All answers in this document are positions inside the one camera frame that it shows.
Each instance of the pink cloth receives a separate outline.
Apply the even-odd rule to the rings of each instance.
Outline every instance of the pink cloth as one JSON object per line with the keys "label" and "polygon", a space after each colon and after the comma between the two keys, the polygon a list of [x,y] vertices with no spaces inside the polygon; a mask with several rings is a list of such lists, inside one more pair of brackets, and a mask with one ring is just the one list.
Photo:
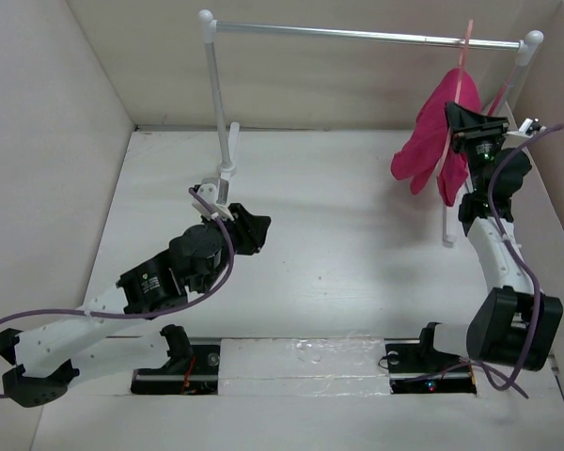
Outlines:
{"label": "pink cloth", "polygon": [[[422,191],[443,155],[447,139],[445,104],[455,101],[459,76],[460,68],[447,73],[418,113],[412,137],[393,157],[393,177],[397,180],[412,178],[412,194]],[[477,113],[481,109],[477,85],[466,71],[462,76],[458,104]],[[450,149],[437,178],[439,193],[446,205],[452,206],[455,203],[455,197],[467,177],[465,157]]]}

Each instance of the white table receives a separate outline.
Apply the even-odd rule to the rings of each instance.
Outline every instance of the white table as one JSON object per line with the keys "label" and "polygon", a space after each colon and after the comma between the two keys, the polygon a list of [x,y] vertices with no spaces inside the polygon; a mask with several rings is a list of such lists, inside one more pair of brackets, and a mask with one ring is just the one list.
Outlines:
{"label": "white table", "polygon": [[[231,195],[251,213],[272,216],[261,254],[238,257],[229,283],[207,302],[125,334],[178,323],[192,337],[360,340],[417,336],[433,320],[468,323],[487,295],[478,258],[462,236],[452,249],[442,244],[434,182],[414,197],[392,179],[390,160],[408,137],[241,132]],[[214,175],[217,163],[215,132],[133,134],[88,298],[199,221],[186,190]],[[534,183],[541,183],[536,173]],[[245,343],[258,348],[264,341]],[[244,368],[223,350],[222,370],[239,379],[276,379],[263,368],[276,356],[289,359],[275,388],[134,397],[125,395],[128,375],[97,381],[45,407],[33,449],[564,451],[564,403],[549,367],[519,379],[529,400],[497,393],[481,376],[477,397],[390,396],[385,374],[372,372],[376,362],[358,367],[337,360],[335,371],[380,384],[339,396],[280,391],[285,383],[295,387],[292,371],[302,364],[283,350],[257,348],[254,360],[244,354]],[[322,376],[309,371],[308,379]]]}

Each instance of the clothing rack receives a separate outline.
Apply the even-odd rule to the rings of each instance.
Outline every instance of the clothing rack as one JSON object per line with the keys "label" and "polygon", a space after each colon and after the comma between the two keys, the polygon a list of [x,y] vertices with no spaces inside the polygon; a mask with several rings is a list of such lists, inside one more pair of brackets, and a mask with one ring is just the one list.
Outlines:
{"label": "clothing rack", "polygon": [[[217,134],[219,147],[222,154],[221,163],[218,166],[221,179],[230,182],[232,175],[236,172],[235,157],[237,151],[237,140],[240,125],[232,122],[230,133],[227,134],[226,115],[222,102],[221,88],[219,86],[219,74],[217,71],[217,59],[215,57],[215,35],[217,33],[244,33],[244,34],[267,34],[280,36],[303,36],[312,38],[337,38],[358,39],[381,43],[395,43],[408,45],[426,45],[432,47],[460,48],[464,45],[462,38],[444,38],[423,35],[407,35],[398,33],[380,33],[372,31],[338,30],[328,28],[312,28],[303,26],[268,25],[261,23],[232,23],[216,21],[210,11],[203,9],[198,17],[202,23],[203,41],[207,54],[209,78],[211,81],[211,94],[215,119],[217,123]],[[470,39],[468,47],[475,50],[502,50],[516,53],[514,68],[499,89],[493,101],[491,112],[501,110],[512,88],[518,84],[525,74],[525,68],[530,63],[537,48],[543,43],[541,31],[531,31],[524,39],[518,41]],[[454,233],[454,222],[452,216],[457,216],[453,208],[447,208],[443,204],[443,241],[452,244],[457,239]]]}

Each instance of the red garment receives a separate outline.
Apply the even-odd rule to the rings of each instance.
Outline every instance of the red garment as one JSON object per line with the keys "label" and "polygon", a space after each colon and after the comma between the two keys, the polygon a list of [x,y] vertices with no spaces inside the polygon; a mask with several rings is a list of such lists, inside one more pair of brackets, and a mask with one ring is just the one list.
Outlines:
{"label": "red garment", "polygon": [[[412,177],[412,194],[418,194],[434,172],[443,155],[447,139],[445,104],[455,101],[460,69],[452,69],[434,89],[415,119],[415,129],[401,152],[393,157],[391,173],[397,180]],[[472,77],[463,72],[458,104],[477,113],[481,110],[477,86]],[[437,184],[443,201],[453,206],[455,197],[468,177],[467,161],[461,154],[449,149]]]}

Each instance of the transparent plastic sheet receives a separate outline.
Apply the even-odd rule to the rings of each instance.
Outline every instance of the transparent plastic sheet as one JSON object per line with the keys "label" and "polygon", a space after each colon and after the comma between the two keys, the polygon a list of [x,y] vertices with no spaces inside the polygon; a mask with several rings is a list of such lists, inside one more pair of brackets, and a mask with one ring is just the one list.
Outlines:
{"label": "transparent plastic sheet", "polygon": [[229,339],[222,341],[222,396],[372,397],[390,395],[378,366],[384,340]]}

